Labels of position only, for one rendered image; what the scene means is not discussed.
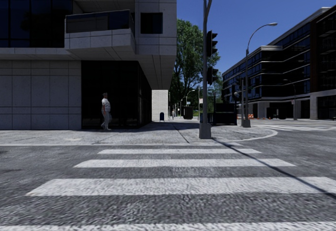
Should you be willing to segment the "grey street lamp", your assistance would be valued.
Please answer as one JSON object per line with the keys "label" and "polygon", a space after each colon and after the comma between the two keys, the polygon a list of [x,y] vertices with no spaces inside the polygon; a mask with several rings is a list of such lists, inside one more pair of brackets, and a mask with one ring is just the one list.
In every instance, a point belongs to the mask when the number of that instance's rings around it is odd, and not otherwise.
{"label": "grey street lamp", "polygon": [[293,99],[293,119],[294,120],[297,120],[297,112],[296,112],[296,109],[297,109],[297,106],[296,106],[296,88],[295,88],[295,85],[294,83],[289,80],[289,79],[283,79],[283,81],[287,81],[288,83],[292,84],[293,86],[293,89],[294,89],[294,99]]}
{"label": "grey street lamp", "polygon": [[194,90],[191,90],[191,91],[189,91],[187,94],[186,94],[186,106],[188,106],[188,95],[189,95],[189,93],[191,93],[191,92],[193,92],[193,91],[195,91],[195,89]]}
{"label": "grey street lamp", "polygon": [[250,36],[250,38],[248,40],[248,44],[247,44],[247,48],[246,48],[246,69],[245,69],[245,74],[246,74],[246,76],[245,76],[245,114],[244,114],[244,121],[242,123],[242,126],[244,128],[250,128],[251,127],[251,123],[250,123],[250,120],[248,118],[248,55],[249,55],[249,45],[250,45],[252,37],[254,36],[254,34],[258,30],[260,30],[261,28],[266,27],[266,26],[277,26],[277,25],[278,25],[278,23],[273,22],[273,23],[265,24],[265,25],[262,25],[262,26],[258,27],[252,33],[252,35]]}

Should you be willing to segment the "traffic light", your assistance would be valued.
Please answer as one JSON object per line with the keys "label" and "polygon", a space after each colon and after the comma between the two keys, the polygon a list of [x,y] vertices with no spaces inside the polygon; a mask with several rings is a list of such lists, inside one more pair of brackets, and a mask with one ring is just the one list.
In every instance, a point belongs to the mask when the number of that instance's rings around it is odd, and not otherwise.
{"label": "traffic light", "polygon": [[241,126],[244,126],[244,81],[242,77],[239,77],[236,83],[239,86],[239,90],[237,91],[237,96],[240,99],[241,103]]}
{"label": "traffic light", "polygon": [[207,32],[207,20],[211,8],[212,0],[204,0],[203,7],[203,115],[202,122],[199,124],[199,138],[211,139],[211,125],[208,123],[207,116],[207,59],[217,51],[216,42],[213,42],[212,32]]}

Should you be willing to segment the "dark glass building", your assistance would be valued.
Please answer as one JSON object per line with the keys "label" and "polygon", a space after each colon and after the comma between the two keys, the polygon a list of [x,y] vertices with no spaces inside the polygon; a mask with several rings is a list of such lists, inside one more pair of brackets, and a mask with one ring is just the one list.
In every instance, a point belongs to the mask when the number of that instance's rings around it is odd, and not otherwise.
{"label": "dark glass building", "polygon": [[[296,88],[297,118],[310,117],[310,23],[322,13],[322,7],[296,26],[261,46],[248,56],[248,107],[255,118],[293,118]],[[246,58],[222,75],[221,98],[225,103],[239,103],[234,93],[239,90],[239,77],[245,78]]]}

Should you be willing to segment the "trees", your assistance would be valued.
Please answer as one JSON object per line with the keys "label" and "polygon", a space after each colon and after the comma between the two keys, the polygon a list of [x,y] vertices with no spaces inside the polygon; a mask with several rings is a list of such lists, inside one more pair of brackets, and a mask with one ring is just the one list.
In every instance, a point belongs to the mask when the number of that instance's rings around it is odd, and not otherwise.
{"label": "trees", "polygon": [[203,73],[203,31],[197,25],[182,19],[177,20],[177,53],[173,69],[170,93],[170,106],[178,106],[188,95],[188,101],[198,108],[198,88],[202,88]]}

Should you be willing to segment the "pale concrete building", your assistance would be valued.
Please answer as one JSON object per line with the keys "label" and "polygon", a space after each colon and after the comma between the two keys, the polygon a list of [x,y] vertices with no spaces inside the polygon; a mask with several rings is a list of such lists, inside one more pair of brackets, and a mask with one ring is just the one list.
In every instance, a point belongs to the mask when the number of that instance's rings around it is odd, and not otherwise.
{"label": "pale concrete building", "polygon": [[157,121],[176,48],[177,0],[0,0],[0,129]]}

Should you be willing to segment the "red brick building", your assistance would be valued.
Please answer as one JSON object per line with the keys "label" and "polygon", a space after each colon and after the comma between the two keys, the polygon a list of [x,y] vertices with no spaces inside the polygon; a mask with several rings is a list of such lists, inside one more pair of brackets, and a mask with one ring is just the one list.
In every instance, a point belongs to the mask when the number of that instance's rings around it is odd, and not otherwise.
{"label": "red brick building", "polygon": [[336,5],[310,23],[310,118],[336,116]]}

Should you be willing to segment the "dark stairway railing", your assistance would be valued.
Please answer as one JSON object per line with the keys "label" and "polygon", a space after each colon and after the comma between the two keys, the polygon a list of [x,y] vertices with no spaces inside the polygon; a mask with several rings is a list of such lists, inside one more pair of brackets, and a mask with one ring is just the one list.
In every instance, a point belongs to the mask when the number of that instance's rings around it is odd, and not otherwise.
{"label": "dark stairway railing", "polygon": [[214,112],[207,114],[207,120],[211,125],[237,126],[236,103],[216,103],[216,93],[214,93]]}

